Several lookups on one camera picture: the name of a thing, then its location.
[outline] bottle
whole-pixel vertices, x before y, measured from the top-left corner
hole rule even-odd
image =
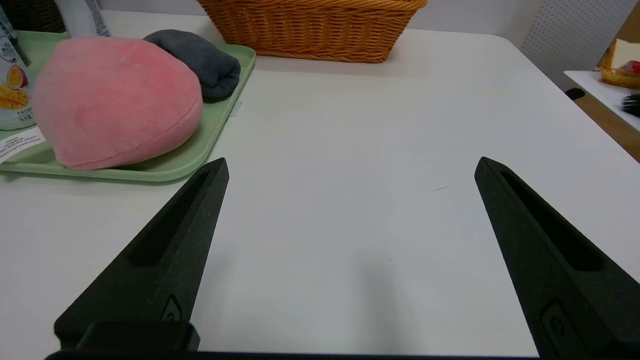
[[[0,130],[22,129],[35,124],[31,111],[31,84],[27,78],[29,59],[0,8]]]
[[[55,0],[72,38],[110,36],[95,0]]]
[[[7,38],[9,38],[9,41],[13,45],[13,48],[18,52],[18,55],[20,56],[24,64],[26,66],[29,66],[31,60],[29,60],[27,54],[22,51],[20,43],[18,42],[18,35],[13,30],[13,26],[11,26],[11,22],[9,22],[9,18],[4,13],[2,6],[0,6],[0,30],[2,30],[0,31],[0,34],[4,34]]]

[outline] pink plush toy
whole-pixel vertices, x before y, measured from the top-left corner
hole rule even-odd
[[[33,111],[58,162],[108,168],[182,145],[200,121],[202,94],[196,75],[150,42],[73,38],[42,69]]]

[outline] scratch mark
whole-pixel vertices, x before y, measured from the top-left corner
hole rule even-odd
[[[447,185],[447,186],[443,186],[443,187],[441,187],[441,188],[433,189],[433,190],[431,190],[431,191],[430,191],[430,193],[433,193],[433,192],[439,192],[440,190],[444,190],[444,189],[446,189],[446,188],[448,188],[448,187],[449,187],[449,186]]]

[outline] black brush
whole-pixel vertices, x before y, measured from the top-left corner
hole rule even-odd
[[[640,94],[632,94],[622,100],[622,111],[640,117]]]

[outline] gray cloth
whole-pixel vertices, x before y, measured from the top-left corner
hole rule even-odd
[[[184,62],[200,80],[202,97],[217,100],[231,95],[240,81],[238,60],[202,37],[180,30],[160,30],[145,40]]]

